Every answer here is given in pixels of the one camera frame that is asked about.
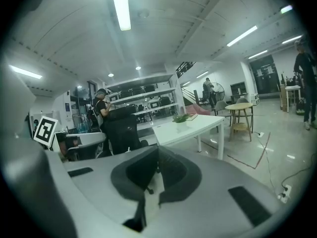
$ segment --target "potted plant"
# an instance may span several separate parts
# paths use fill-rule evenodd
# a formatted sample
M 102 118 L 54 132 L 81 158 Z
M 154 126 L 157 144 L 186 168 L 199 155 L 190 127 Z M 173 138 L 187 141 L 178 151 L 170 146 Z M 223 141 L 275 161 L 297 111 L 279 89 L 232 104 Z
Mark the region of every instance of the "potted plant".
M 189 114 L 178 115 L 173 117 L 173 122 L 177 123 L 178 129 L 184 129 L 186 127 L 186 120 L 189 118 Z

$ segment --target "power outlet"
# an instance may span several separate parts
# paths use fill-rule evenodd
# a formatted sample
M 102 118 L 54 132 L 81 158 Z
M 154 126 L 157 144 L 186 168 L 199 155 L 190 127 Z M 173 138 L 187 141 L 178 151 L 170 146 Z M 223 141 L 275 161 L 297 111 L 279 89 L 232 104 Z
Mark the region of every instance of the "power outlet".
M 281 202 L 283 202 L 284 204 L 286 204 L 287 200 L 290 198 L 291 191 L 292 191 L 292 187 L 290 185 L 285 185 L 285 187 L 287 188 L 287 190 L 283 191 L 283 193 L 285 194 L 285 197 L 283 197 L 282 195 L 278 196 L 278 199 L 281 200 Z

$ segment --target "ceiling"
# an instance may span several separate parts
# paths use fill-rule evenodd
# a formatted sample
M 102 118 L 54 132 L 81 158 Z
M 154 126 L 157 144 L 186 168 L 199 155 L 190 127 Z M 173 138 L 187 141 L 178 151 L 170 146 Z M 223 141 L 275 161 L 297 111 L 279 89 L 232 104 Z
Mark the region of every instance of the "ceiling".
M 9 63 L 43 76 L 35 88 L 60 92 L 81 81 L 107 84 L 165 71 L 165 64 L 247 57 L 303 32 L 285 0 L 129 0 L 131 30 L 120 31 L 113 0 L 42 0 L 12 29 Z M 254 25 L 258 30 L 226 44 Z

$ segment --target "recessed ceiling light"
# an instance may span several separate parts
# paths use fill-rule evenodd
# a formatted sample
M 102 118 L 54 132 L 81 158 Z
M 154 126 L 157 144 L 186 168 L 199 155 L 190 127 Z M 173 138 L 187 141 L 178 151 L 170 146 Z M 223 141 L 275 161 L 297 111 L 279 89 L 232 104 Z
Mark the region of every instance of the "recessed ceiling light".
M 299 39 L 299 38 L 301 38 L 301 35 L 296 36 L 296 37 L 294 37 L 294 38 L 292 38 L 292 39 L 289 39 L 289 40 L 283 41 L 283 42 L 282 42 L 282 44 L 285 44 L 285 43 L 288 43 L 288 42 L 291 42 L 291 41 L 297 40 L 297 39 Z
M 203 75 L 205 75 L 206 73 L 208 73 L 209 71 L 206 71 L 206 72 L 204 72 L 203 74 L 200 74 L 198 77 L 196 77 L 196 78 L 199 78 L 199 77 L 201 77 L 201 76 L 203 76 Z
M 249 29 L 248 31 L 246 31 L 245 33 L 241 34 L 239 37 L 235 38 L 232 42 L 228 43 L 227 46 L 230 47 L 233 44 L 235 44 L 236 42 L 240 41 L 242 38 L 246 37 L 247 35 L 251 34 L 252 32 L 254 32 L 255 30 L 257 30 L 257 26 L 252 27 L 251 29 Z
M 292 10 L 292 9 L 293 9 L 293 6 L 288 5 L 288 6 L 286 6 L 286 7 L 284 7 L 284 8 L 281 9 L 281 13 L 282 13 L 282 14 L 283 14 L 283 13 L 286 13 L 286 12 Z
M 32 72 L 29 72 L 27 70 L 24 70 L 24 69 L 20 69 L 18 67 L 15 67 L 15 66 L 12 66 L 10 65 L 11 68 L 17 72 L 17 73 L 20 73 L 20 74 L 23 74 L 23 75 L 27 75 L 29 77 L 34 77 L 34 78 L 37 78 L 37 79 L 40 79 L 42 76 L 41 75 L 38 75 L 38 74 L 35 74 L 35 73 L 32 73 Z
M 128 0 L 113 0 L 121 31 L 131 29 Z
M 249 57 L 249 59 L 255 58 L 255 57 L 257 57 L 257 56 L 259 56 L 259 55 L 262 55 L 262 54 L 264 54 L 264 53 L 266 53 L 266 52 L 267 52 L 267 50 L 264 50 L 264 51 L 262 51 L 262 52 L 260 52 L 260 53 L 258 53 L 258 54 L 256 54 L 256 55 L 254 55 L 254 56 Z

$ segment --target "tall white table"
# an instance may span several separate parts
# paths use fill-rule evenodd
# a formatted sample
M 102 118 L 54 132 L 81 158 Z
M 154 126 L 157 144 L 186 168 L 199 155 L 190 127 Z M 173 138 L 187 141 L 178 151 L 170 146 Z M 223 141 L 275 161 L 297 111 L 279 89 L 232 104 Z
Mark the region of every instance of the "tall white table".
M 286 86 L 285 87 L 285 91 L 286 91 L 286 99 L 287 99 L 287 112 L 288 111 L 288 92 L 289 91 L 294 91 L 294 104 L 296 104 L 295 102 L 295 91 L 298 91 L 298 97 L 299 99 L 301 99 L 301 87 L 296 85 L 296 86 Z
M 223 158 L 224 117 L 197 115 L 192 121 L 167 122 L 153 127 L 158 145 L 172 146 L 197 136 L 198 151 L 202 151 L 201 134 L 219 126 L 218 158 Z

